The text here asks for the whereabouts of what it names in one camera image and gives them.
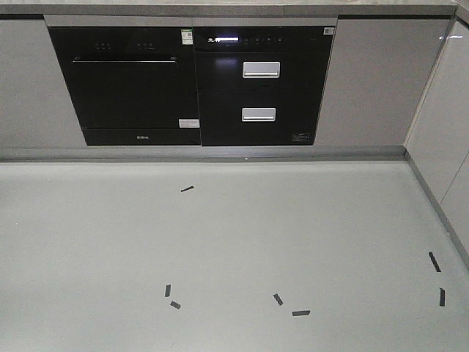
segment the cabinet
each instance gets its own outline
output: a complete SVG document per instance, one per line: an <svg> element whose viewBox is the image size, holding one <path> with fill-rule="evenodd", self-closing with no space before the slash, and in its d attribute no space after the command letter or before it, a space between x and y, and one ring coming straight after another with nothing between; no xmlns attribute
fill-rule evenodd
<svg viewBox="0 0 469 352"><path fill-rule="evenodd" d="M469 30L456 23L406 148L441 202L469 150Z"/></svg>
<svg viewBox="0 0 469 352"><path fill-rule="evenodd" d="M0 147L84 147L44 21L0 21Z"/></svg>
<svg viewBox="0 0 469 352"><path fill-rule="evenodd" d="M441 208L451 222L451 226L461 240L466 251L469 251L469 158L466 158L454 178Z"/></svg>
<svg viewBox="0 0 469 352"><path fill-rule="evenodd" d="M402 145L448 23L339 19L314 144Z"/></svg>

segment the drawer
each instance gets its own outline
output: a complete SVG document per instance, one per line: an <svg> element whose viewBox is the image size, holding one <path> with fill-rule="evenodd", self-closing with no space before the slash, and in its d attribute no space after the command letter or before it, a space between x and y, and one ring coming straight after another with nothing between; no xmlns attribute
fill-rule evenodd
<svg viewBox="0 0 469 352"><path fill-rule="evenodd" d="M328 52L196 53L199 93L320 95Z"/></svg>
<svg viewBox="0 0 469 352"><path fill-rule="evenodd" d="M313 144L319 106L308 95L200 95L202 145Z"/></svg>

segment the built-in oven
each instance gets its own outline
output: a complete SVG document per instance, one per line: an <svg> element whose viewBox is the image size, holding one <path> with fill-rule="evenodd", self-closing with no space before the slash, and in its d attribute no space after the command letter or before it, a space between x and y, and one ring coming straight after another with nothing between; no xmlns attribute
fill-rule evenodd
<svg viewBox="0 0 469 352"><path fill-rule="evenodd" d="M313 144L333 33L194 27L202 145Z"/></svg>
<svg viewBox="0 0 469 352"><path fill-rule="evenodd" d="M88 145L200 144L191 27L51 27Z"/></svg>

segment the tape strip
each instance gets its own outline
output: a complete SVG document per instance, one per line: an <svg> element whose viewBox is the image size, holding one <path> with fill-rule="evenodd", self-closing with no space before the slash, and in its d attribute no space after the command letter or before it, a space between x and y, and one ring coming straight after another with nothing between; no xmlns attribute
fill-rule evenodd
<svg viewBox="0 0 469 352"><path fill-rule="evenodd" d="M428 255L430 256L430 259L432 260L435 270L437 271L437 273L440 273L441 272L440 266L438 265L437 260L435 259L435 256L433 255L433 253L428 252Z"/></svg>
<svg viewBox="0 0 469 352"><path fill-rule="evenodd" d="M311 313L311 310L298 310L296 312L292 312L292 315L294 317L300 317L301 315L309 315Z"/></svg>
<svg viewBox="0 0 469 352"><path fill-rule="evenodd" d="M179 303L176 303L175 301L171 301L170 305L172 305L176 309L181 309L181 305Z"/></svg>
<svg viewBox="0 0 469 352"><path fill-rule="evenodd" d="M445 290L440 287L440 307L445 306Z"/></svg>
<svg viewBox="0 0 469 352"><path fill-rule="evenodd" d="M276 299L279 306L281 306L284 303L277 293L275 295L273 295L273 297Z"/></svg>
<svg viewBox="0 0 469 352"><path fill-rule="evenodd" d="M192 189L192 188L193 188L193 186L189 186L189 187L187 187L187 188L181 189L181 192L186 192L186 191L188 191L188 190L190 190L190 189Z"/></svg>

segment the countertop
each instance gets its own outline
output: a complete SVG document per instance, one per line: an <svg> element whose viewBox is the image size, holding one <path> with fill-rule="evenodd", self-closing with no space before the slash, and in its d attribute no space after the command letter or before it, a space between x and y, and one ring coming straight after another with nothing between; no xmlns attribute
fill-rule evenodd
<svg viewBox="0 0 469 352"><path fill-rule="evenodd" d="M450 15L452 0L138 0L0 1L3 14L302 17L330 15Z"/></svg>
<svg viewBox="0 0 469 352"><path fill-rule="evenodd" d="M468 350L469 273L404 161L19 163L0 184L2 352Z"/></svg>

